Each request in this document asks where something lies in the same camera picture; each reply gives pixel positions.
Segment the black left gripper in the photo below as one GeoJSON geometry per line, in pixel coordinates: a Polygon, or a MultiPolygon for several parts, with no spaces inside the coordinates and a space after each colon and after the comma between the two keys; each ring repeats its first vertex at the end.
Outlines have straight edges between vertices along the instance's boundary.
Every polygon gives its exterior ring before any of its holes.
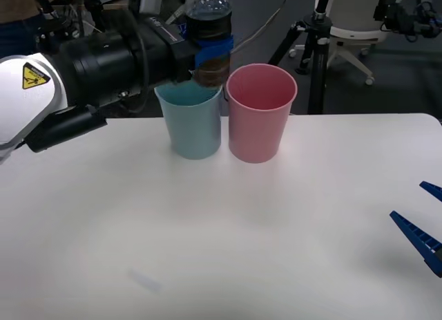
{"type": "Polygon", "coordinates": [[[167,82],[181,83],[191,78],[191,70],[203,63],[228,55],[234,47],[233,35],[224,39],[187,38],[187,18],[181,15],[176,26],[159,17],[143,16],[138,20],[138,30],[146,51],[148,86],[156,87],[167,82]]]}

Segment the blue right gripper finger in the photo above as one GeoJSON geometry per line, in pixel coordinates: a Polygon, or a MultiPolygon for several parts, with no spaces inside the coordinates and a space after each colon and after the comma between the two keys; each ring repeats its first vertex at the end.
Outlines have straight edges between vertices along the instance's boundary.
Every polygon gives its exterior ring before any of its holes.
{"type": "Polygon", "coordinates": [[[424,232],[396,211],[392,211],[390,217],[423,257],[425,264],[435,275],[441,278],[441,242],[424,232]]]}
{"type": "Polygon", "coordinates": [[[436,199],[438,200],[442,200],[442,188],[437,186],[437,185],[433,185],[432,183],[423,181],[419,184],[419,186],[424,189],[426,192],[428,192],[429,194],[433,195],[436,199]]]}

